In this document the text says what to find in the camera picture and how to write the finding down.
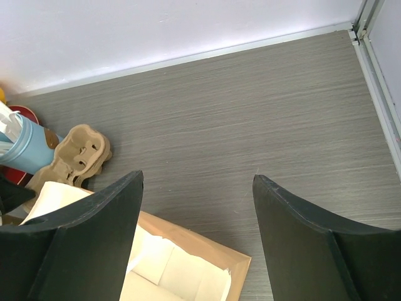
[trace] baseboard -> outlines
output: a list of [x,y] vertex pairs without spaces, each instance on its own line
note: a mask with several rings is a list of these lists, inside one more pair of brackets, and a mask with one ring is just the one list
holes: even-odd
[[192,61],[203,60],[206,58],[213,58],[213,57],[220,56],[220,55],[227,55],[230,53],[236,53],[236,52],[246,51],[246,50],[255,49],[255,48],[259,48],[259,47],[265,47],[265,46],[269,46],[269,45],[275,45],[275,44],[299,40],[299,39],[303,39],[303,38],[309,38],[311,36],[318,36],[320,34],[332,33],[334,31],[349,30],[351,28],[352,28],[352,24],[350,22],[336,24],[336,25],[332,25],[332,26],[326,26],[326,27],[312,29],[312,30],[308,30],[308,31],[302,31],[300,33],[293,33],[293,34],[287,34],[285,36],[278,36],[277,38],[270,38],[270,39],[266,39],[266,40],[255,41],[255,42],[246,43],[243,45],[237,45],[237,46],[232,46],[232,47],[223,48],[223,49],[219,49],[219,50],[208,51],[205,53],[199,53],[197,55],[190,55],[190,56],[185,56],[185,57],[181,57],[181,58],[176,58],[173,60],[161,61],[158,63],[146,65],[146,66],[129,68],[126,70],[107,73],[104,75],[97,75],[95,77],[84,78],[84,79],[77,80],[77,81],[63,83],[61,85],[55,85],[52,87],[46,87],[46,88],[41,88],[41,89],[37,89],[37,90],[33,90],[33,91],[24,92],[22,94],[19,94],[18,96],[19,97],[30,97],[30,96],[35,96],[35,95],[41,95],[41,94],[45,94],[45,93],[50,93],[50,92],[55,92],[55,91],[64,90],[64,89],[68,89],[68,88],[87,85],[90,83],[102,82],[104,80],[111,80],[111,79],[118,78],[118,77],[125,77],[127,75],[133,75],[136,73],[165,68],[168,66],[189,63]]

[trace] gray laminate floor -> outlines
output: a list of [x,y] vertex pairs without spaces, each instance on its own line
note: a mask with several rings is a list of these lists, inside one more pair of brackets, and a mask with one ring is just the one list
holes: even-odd
[[251,255],[241,300],[273,299],[255,174],[401,228],[399,179],[345,31],[17,102],[60,134],[88,123],[110,138],[114,158],[94,190],[142,169],[143,210]]

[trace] blue cup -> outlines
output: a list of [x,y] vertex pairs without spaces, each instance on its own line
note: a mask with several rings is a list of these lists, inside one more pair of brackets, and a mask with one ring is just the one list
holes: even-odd
[[21,135],[12,148],[0,156],[0,165],[35,174],[53,161],[55,146],[48,145],[49,137],[52,138],[50,140],[58,139],[59,142],[63,138],[22,115],[17,116],[22,121]]

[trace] cardboard box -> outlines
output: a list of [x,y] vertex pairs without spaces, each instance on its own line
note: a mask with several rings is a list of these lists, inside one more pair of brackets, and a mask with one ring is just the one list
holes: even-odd
[[251,257],[141,211],[120,301],[237,301]]

